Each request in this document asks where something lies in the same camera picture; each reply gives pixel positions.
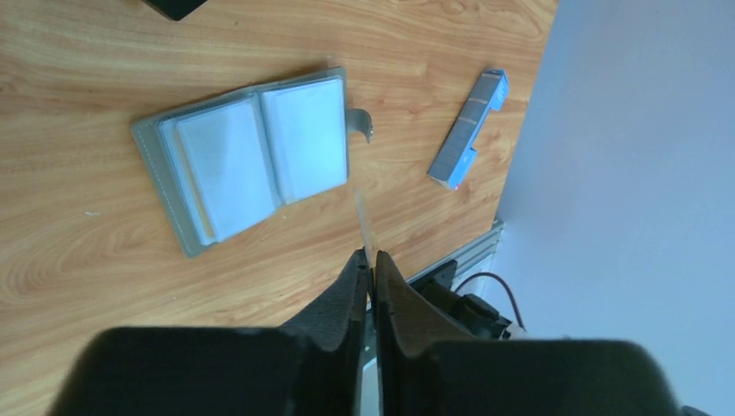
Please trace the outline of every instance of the black cable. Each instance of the black cable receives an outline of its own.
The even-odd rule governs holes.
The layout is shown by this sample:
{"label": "black cable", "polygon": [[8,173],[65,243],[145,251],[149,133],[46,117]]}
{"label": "black cable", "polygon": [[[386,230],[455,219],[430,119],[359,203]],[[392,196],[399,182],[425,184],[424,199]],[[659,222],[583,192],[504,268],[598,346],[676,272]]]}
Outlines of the black cable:
{"label": "black cable", "polygon": [[466,284],[477,279],[478,277],[492,277],[493,279],[497,280],[498,282],[500,282],[500,284],[503,285],[503,287],[505,288],[505,292],[508,293],[508,297],[511,299],[511,306],[513,307],[513,313],[516,314],[516,321],[518,322],[518,326],[523,329],[526,329],[524,325],[524,320],[521,318],[521,311],[518,309],[518,304],[516,303],[516,297],[513,295],[513,291],[511,290],[511,287],[508,286],[508,283],[506,283],[502,277],[496,275],[495,273],[492,273],[490,271],[480,271],[478,273],[475,273],[474,275],[467,277],[462,283],[460,283],[459,286],[457,286],[457,288],[454,290],[454,293],[459,292],[459,290],[464,288]]}

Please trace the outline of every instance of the blue and gray block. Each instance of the blue and gray block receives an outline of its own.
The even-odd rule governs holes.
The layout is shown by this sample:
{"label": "blue and gray block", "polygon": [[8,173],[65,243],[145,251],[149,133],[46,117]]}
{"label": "blue and gray block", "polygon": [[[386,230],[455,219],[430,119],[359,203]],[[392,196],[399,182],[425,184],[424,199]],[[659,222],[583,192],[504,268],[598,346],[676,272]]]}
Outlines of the blue and gray block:
{"label": "blue and gray block", "polygon": [[429,168],[432,179],[452,190],[459,187],[477,158],[478,153],[472,148],[472,143],[478,137],[487,114],[490,110],[500,111],[509,91],[508,78],[502,69],[486,69],[480,74]]}

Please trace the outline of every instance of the open notebook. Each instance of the open notebook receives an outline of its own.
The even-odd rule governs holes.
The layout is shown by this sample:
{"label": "open notebook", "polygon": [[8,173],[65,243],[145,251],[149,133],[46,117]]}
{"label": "open notebook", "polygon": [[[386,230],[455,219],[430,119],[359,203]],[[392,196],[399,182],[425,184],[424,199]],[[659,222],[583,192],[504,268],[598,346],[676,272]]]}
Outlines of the open notebook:
{"label": "open notebook", "polygon": [[139,120],[133,136],[187,256],[247,230],[279,207],[348,179],[342,68],[248,87]]}

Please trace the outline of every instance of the stitching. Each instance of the stitching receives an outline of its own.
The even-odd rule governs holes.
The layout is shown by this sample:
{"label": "stitching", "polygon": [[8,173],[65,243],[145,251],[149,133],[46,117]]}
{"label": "stitching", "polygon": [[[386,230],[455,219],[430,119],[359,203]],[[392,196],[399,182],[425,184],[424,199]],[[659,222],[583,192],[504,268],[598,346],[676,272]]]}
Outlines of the stitching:
{"label": "stitching", "polygon": [[180,239],[181,243],[184,244],[184,247],[186,248],[186,252],[189,254],[192,254],[193,251],[189,247],[189,244],[186,242],[186,237],[184,237],[184,230],[181,229],[181,224],[179,224],[179,219],[176,217],[176,213],[173,211],[173,208],[171,207],[171,201],[169,200],[168,195],[166,195],[166,189],[161,183],[158,171],[156,171],[156,165],[153,163],[153,160],[151,159],[151,154],[148,152],[148,146],[146,146],[146,139],[140,136],[140,128],[136,129],[136,135],[140,139],[140,144],[143,145],[143,152],[146,153],[146,159],[148,160],[148,165],[151,167],[151,173],[153,174],[153,177],[156,178],[156,182],[158,182],[159,184],[161,196],[163,197],[164,201],[166,201],[166,206],[168,206],[168,211],[169,213],[171,213],[171,218],[173,218],[173,222],[176,224],[176,229],[179,230],[179,235],[181,236],[181,239]]}

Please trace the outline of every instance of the wooden table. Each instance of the wooden table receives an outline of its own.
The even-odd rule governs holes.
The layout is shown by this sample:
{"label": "wooden table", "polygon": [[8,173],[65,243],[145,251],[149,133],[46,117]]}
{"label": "wooden table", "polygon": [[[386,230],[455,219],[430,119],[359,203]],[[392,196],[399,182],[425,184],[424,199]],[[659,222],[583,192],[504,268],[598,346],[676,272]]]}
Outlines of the wooden table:
{"label": "wooden table", "polygon": [[[406,277],[488,231],[555,0],[210,0],[182,23],[138,0],[3,0],[0,413],[46,409],[117,325],[277,325],[361,247],[359,186]],[[350,184],[184,258],[128,132],[142,115],[342,65],[374,117]],[[426,171],[481,69],[511,94],[456,192]]]}

